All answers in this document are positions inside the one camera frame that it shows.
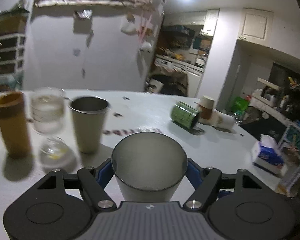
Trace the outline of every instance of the green can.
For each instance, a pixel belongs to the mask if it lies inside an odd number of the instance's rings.
[[[200,112],[184,102],[177,101],[171,111],[171,119],[186,128],[193,128],[200,118]]]

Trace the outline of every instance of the clear glass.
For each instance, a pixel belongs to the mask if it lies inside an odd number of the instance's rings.
[[[62,89],[43,87],[35,90],[31,96],[31,114],[35,130],[49,135],[41,145],[41,151],[52,159],[59,159],[68,147],[62,139],[52,136],[63,127],[65,92]]]

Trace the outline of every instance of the metal bolt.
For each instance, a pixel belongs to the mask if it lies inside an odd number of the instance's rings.
[[[186,206],[190,209],[197,209],[200,208],[202,206],[201,202],[197,201],[197,200],[190,200],[186,203]]]
[[[98,202],[98,207],[107,209],[113,207],[114,203],[111,200],[101,200]]]

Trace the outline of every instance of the table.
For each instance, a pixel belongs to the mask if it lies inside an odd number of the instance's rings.
[[[30,117],[29,95],[25,91],[27,115]],[[275,189],[279,178],[252,165],[250,149],[256,139],[245,130],[235,125],[233,132],[217,130],[214,127],[199,124],[205,131],[202,135],[193,135],[170,119],[170,111],[177,100],[196,106],[197,98],[156,95],[125,91],[91,91],[66,90],[68,98],[82,95],[94,95],[109,101],[111,110],[108,113],[105,130],[120,129],[160,129],[162,133],[175,139],[184,148],[188,157],[201,167],[213,166],[224,173],[236,173],[237,169],[245,168],[258,177],[271,189]],[[33,128],[31,123],[29,132],[33,147],[32,155],[21,160],[7,158],[6,149],[0,134],[0,240],[8,239],[4,230],[2,217],[5,209],[23,194],[29,187],[43,177],[48,171],[43,169],[40,162],[39,146],[44,139]],[[84,166],[97,167],[111,156],[114,146],[126,135],[103,135],[100,150],[94,155],[78,153],[70,118],[70,111],[66,108],[66,119],[63,130],[57,134],[73,150],[76,162],[68,167],[69,173],[75,173]],[[112,178],[105,191],[116,202],[117,206],[123,200],[115,178]],[[172,201],[180,201],[181,205],[194,192],[190,182],[184,178],[172,197]],[[68,194],[80,196],[78,190],[67,190]]]

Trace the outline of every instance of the kitchen counter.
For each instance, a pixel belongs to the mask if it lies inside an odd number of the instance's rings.
[[[29,115],[30,92],[25,92],[25,95],[27,115]],[[105,130],[160,129],[163,134],[180,143],[187,156],[201,167],[213,166],[224,173],[236,173],[237,169],[245,168],[271,189],[275,189],[279,182],[277,177],[253,166],[250,149],[256,139],[239,126],[234,126],[232,132],[224,132],[199,124],[198,126],[204,130],[204,134],[193,135],[171,121],[170,111],[177,100],[196,106],[196,102],[199,101],[197,98],[125,91],[66,90],[66,96],[69,98],[82,95],[99,96],[109,101],[111,110],[106,119]],[[115,117],[115,112],[121,114],[122,117]],[[8,239],[2,223],[5,209],[48,172],[42,167],[39,154],[39,146],[44,137],[34,130],[31,123],[28,126],[33,151],[32,155],[25,159],[12,160],[7,158],[6,149],[0,135],[0,240]],[[84,166],[97,167],[100,165],[111,156],[114,146],[126,135],[119,136],[113,133],[103,135],[100,150],[97,154],[79,154],[70,119],[70,111],[67,107],[64,128],[57,136],[62,138],[74,152],[75,162],[67,168],[69,173],[74,173]],[[123,201],[115,178],[111,179],[105,191],[117,205]],[[193,187],[185,177],[171,200],[180,201],[182,205],[193,192]],[[67,190],[67,193],[80,197],[78,190]]]
[[[156,57],[161,58],[161,59],[165,59],[165,60],[168,60],[168,61],[171,61],[171,62],[174,62],[174,63],[178,63],[178,64],[193,68],[193,69],[201,71],[201,72],[204,72],[204,68],[197,67],[195,65],[186,63],[184,61],[180,61],[180,60],[177,60],[177,59],[174,59],[174,58],[171,58],[171,57],[167,57],[167,56],[161,56],[159,54],[157,54]]]

